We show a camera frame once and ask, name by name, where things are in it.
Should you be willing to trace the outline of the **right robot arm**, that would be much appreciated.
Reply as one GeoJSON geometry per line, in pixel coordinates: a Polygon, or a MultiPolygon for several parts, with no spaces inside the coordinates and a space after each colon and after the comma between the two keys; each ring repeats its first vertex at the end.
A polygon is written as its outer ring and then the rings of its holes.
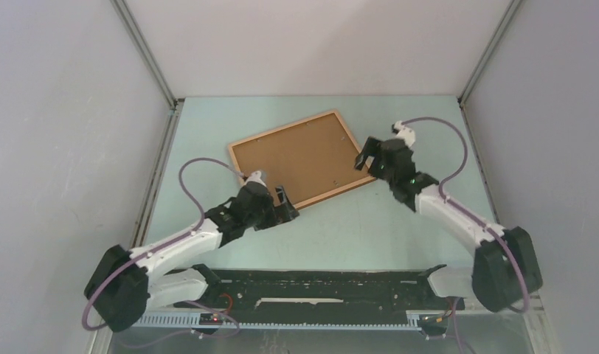
{"type": "Polygon", "coordinates": [[[529,233],[490,223],[451,198],[436,178],[417,170],[412,154],[403,139],[371,136],[355,168],[387,182],[396,201],[438,222],[473,257],[470,267],[430,270],[415,289],[418,303],[435,308],[445,297],[474,298],[496,313],[537,292],[544,282],[529,233]]]}

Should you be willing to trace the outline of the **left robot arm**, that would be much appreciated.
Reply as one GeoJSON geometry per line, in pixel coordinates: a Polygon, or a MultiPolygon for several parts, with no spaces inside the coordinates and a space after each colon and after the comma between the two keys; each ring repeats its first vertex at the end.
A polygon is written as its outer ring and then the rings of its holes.
{"type": "Polygon", "coordinates": [[[235,197],[174,235],[135,249],[108,249],[84,290],[104,326],[118,333],[147,310],[189,301],[206,308],[216,304],[220,277],[202,263],[188,263],[239,239],[247,229],[269,229],[297,218],[284,188],[278,186],[275,192],[271,195],[263,184],[249,181],[235,197]]]}

